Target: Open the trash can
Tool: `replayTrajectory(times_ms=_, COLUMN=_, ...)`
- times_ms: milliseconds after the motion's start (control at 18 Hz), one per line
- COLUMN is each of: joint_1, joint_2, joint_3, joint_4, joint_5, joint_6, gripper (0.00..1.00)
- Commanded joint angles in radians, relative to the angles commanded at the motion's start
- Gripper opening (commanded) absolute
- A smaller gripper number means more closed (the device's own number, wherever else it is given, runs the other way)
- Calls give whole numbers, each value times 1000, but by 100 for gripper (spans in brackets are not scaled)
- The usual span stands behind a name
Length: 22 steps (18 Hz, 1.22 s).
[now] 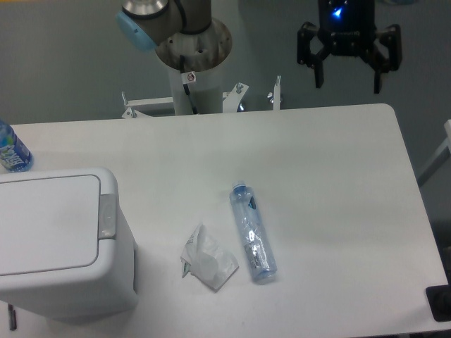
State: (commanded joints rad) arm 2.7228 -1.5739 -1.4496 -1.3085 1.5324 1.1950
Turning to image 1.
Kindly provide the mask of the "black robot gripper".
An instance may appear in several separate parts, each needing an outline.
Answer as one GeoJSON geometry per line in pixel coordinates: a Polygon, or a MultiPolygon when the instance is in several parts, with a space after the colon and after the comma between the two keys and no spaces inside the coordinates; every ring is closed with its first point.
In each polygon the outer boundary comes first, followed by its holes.
{"type": "Polygon", "coordinates": [[[314,71],[316,88],[324,83],[323,61],[330,55],[358,56],[374,71],[373,92],[379,94],[382,75],[394,72],[402,62],[401,27],[393,24],[376,30],[374,1],[319,1],[319,27],[307,21],[297,32],[297,62],[314,71]],[[317,37],[323,47],[311,51],[317,37]]]}

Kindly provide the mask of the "grey robot arm with blue cap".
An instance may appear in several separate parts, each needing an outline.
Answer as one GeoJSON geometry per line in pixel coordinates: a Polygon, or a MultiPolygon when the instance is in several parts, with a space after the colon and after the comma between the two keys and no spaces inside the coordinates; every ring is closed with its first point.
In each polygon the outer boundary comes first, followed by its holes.
{"type": "MultiPolygon", "coordinates": [[[[374,71],[374,91],[381,75],[402,62],[399,25],[382,31],[375,25],[374,1],[319,1],[319,24],[302,24],[297,32],[297,63],[313,69],[316,87],[324,81],[329,56],[359,57],[374,71]]],[[[116,21],[141,51],[155,50],[169,67],[182,73],[211,70],[232,49],[228,28],[211,14],[210,1],[124,1],[116,21]]]]}

